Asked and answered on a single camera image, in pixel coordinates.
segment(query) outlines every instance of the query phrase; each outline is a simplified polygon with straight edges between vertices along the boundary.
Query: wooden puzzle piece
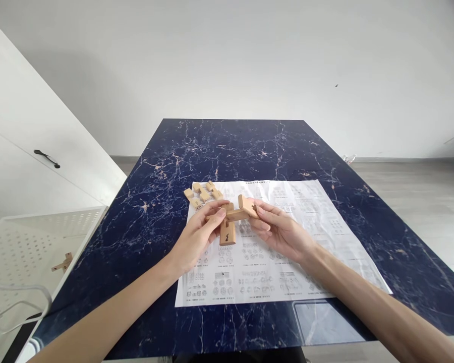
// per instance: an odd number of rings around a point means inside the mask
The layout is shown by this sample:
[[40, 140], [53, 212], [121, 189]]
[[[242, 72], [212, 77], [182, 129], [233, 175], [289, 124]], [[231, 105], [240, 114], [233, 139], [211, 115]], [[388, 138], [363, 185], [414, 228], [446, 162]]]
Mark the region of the wooden puzzle piece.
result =
[[209, 192], [216, 190], [215, 185], [212, 183], [211, 180], [209, 180], [208, 183], [205, 184], [205, 187]]
[[[239, 206], [241, 207], [240, 209], [227, 211], [227, 216], [225, 216], [225, 218], [228, 221], [235, 222], [249, 217], [259, 219], [255, 210], [256, 206], [242, 194], [239, 195]], [[212, 216], [206, 216], [205, 220], [209, 220], [211, 217]]]
[[51, 270], [53, 272], [53, 271], [57, 271], [58, 269], [62, 268], [62, 271], [66, 272], [67, 268], [69, 267], [71, 262], [72, 262], [72, 253], [67, 252], [66, 253], [66, 259], [64, 260], [64, 262], [62, 262], [59, 265], [56, 265], [56, 266], [52, 267]]
[[[225, 204], [222, 206], [227, 212], [234, 210], [233, 203]], [[236, 243], [236, 226], [233, 222], [224, 219], [220, 225], [220, 245], [229, 246]]]
[[208, 201], [210, 199], [210, 194], [205, 191], [205, 189], [202, 188], [202, 192], [200, 193], [200, 199], [203, 200], [204, 202]]
[[190, 204], [193, 206], [193, 209], [199, 210], [202, 208], [202, 202], [198, 198], [189, 199]]
[[202, 202], [198, 200], [198, 198], [195, 198], [195, 195], [193, 194], [193, 191], [188, 188], [183, 191], [183, 194], [185, 194], [185, 197], [187, 197], [188, 201], [190, 204], [192, 204], [193, 208], [195, 210], [199, 210], [202, 208]]
[[219, 192], [217, 189], [215, 189], [212, 192], [212, 196], [215, 198], [215, 200], [223, 199], [223, 194], [221, 192]]
[[196, 192], [196, 193], [200, 193], [201, 190], [203, 190], [202, 186], [200, 185], [200, 183], [194, 183], [192, 185], [192, 188], [193, 190]]
[[183, 194], [185, 194], [185, 197], [187, 197], [188, 200], [190, 200], [190, 198], [194, 198], [195, 197], [195, 195], [193, 194], [193, 191], [190, 188], [185, 189], [183, 191]]
[[256, 206], [242, 194], [239, 194], [239, 208], [246, 212], [250, 217], [259, 219], [256, 212]]

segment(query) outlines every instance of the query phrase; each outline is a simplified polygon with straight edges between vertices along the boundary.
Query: instruction sheet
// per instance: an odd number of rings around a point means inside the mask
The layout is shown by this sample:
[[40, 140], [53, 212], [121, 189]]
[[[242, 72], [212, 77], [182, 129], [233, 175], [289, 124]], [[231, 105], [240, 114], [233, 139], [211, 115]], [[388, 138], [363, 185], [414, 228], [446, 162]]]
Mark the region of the instruction sheet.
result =
[[[259, 180], [214, 184], [236, 209], [239, 194], [281, 208], [344, 264], [375, 286], [392, 293], [319, 181]], [[187, 220], [195, 213], [190, 205]], [[175, 307], [332, 297], [300, 265], [270, 249], [251, 230], [248, 220], [235, 224], [235, 245], [220, 247], [217, 238], [200, 256], [196, 266], [180, 277]]]

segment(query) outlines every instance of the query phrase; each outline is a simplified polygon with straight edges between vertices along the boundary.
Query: table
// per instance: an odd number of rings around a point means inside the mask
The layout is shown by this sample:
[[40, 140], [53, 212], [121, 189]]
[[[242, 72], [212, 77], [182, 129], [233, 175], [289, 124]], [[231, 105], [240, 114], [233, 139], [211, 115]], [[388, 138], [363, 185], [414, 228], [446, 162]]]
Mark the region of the table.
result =
[[[318, 179], [393, 296], [454, 335], [454, 273], [304, 121], [164, 119], [34, 337], [50, 343], [165, 256], [192, 181], [263, 179]], [[107, 358], [375, 340], [336, 298], [176, 309], [176, 291]]]

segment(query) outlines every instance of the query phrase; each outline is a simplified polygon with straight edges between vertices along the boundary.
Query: black cabinet handle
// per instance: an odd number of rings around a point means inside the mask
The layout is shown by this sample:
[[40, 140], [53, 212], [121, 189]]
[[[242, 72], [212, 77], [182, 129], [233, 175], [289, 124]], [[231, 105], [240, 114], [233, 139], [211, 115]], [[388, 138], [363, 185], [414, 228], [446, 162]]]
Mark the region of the black cabinet handle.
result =
[[61, 167], [59, 164], [57, 164], [57, 162], [54, 159], [52, 159], [52, 157], [48, 156], [47, 154], [44, 154], [42, 151], [34, 150], [34, 153], [37, 155], [45, 156], [48, 161], [50, 161], [52, 164], [54, 164], [54, 168], [59, 169]]

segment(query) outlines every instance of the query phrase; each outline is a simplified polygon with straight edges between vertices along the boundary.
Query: white plastic shelf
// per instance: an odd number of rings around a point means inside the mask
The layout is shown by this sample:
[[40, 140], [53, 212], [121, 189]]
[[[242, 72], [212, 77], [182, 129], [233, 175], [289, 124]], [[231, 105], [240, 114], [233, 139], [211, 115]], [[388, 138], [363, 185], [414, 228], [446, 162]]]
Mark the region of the white plastic shelf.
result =
[[[92, 233], [99, 224], [106, 207], [49, 214], [6, 217], [0, 220], [0, 284], [43, 285], [56, 296]], [[64, 274], [51, 268], [63, 262], [71, 252], [73, 260]], [[46, 306], [40, 291], [1, 291], [0, 313], [14, 303], [25, 300], [39, 307]], [[36, 309], [20, 304], [0, 317], [2, 328], [11, 328]], [[0, 333], [0, 361], [12, 344], [19, 329]]]

